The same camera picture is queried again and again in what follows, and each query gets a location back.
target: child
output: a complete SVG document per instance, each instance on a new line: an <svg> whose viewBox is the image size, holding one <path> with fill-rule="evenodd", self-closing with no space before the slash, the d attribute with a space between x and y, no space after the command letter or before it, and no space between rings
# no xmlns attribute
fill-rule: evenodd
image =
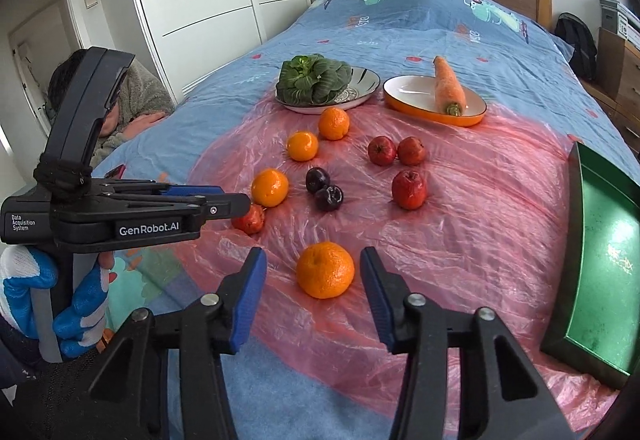
<svg viewBox="0 0 640 440"><path fill-rule="evenodd" d="M85 53L85 49L76 50L51 76L48 96L56 113ZM104 119L91 166L96 167L122 143L173 112L174 103L169 92L158 78L134 59L122 82L118 102Z"/></svg>

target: doorway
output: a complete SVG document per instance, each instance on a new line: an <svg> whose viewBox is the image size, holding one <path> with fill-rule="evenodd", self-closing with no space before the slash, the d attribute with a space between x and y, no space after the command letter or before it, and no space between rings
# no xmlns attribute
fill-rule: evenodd
<svg viewBox="0 0 640 440"><path fill-rule="evenodd" d="M25 178L49 136L49 79L78 48L68 0L0 0L0 126Z"/></svg>
<svg viewBox="0 0 640 440"><path fill-rule="evenodd" d="M56 67L79 48L78 40L65 27L65 8L63 0L55 0L9 34L24 94L47 136L55 117L47 92L49 80Z"/></svg>

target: blue and white glove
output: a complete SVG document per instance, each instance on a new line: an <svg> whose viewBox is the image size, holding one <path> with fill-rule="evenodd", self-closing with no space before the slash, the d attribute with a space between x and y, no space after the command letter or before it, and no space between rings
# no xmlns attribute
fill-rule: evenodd
<svg viewBox="0 0 640 440"><path fill-rule="evenodd" d="M64 356L79 357L102 337L112 266L113 254L101 253L74 292L71 306L54 319ZM57 280L58 270L49 255L23 245L6 248L0 257L0 315L26 337L37 339L30 289L51 289Z"/></svg>

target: patterned plate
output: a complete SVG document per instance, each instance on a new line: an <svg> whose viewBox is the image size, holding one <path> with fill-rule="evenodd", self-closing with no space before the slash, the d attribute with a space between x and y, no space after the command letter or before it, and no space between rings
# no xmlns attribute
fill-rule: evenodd
<svg viewBox="0 0 640 440"><path fill-rule="evenodd" d="M320 115L325 108L337 106L342 110L349 110L363 104L371 97L371 94L380 86L380 76L367 68L352 66L351 81L338 96L330 103L319 106L291 106L284 104L276 97L276 101L292 112L304 113L305 115Z"/></svg>

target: small red apple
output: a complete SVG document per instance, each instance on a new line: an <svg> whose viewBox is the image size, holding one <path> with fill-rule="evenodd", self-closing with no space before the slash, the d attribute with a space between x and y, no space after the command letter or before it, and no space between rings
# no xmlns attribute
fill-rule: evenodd
<svg viewBox="0 0 640 440"><path fill-rule="evenodd" d="M251 204L247 214L239 218L231 218L231 225L249 236L259 233L264 227L264 209L258 204Z"/></svg>
<svg viewBox="0 0 640 440"><path fill-rule="evenodd" d="M427 184L420 173L406 169L394 177L391 194L396 204L411 211L424 204L427 198Z"/></svg>
<svg viewBox="0 0 640 440"><path fill-rule="evenodd" d="M427 150L418 137L407 137L398 144L398 159L404 165L418 165L426 156Z"/></svg>
<svg viewBox="0 0 640 440"><path fill-rule="evenodd" d="M396 145L388 137L379 135L369 143L367 153L375 165L391 165L396 160Z"/></svg>

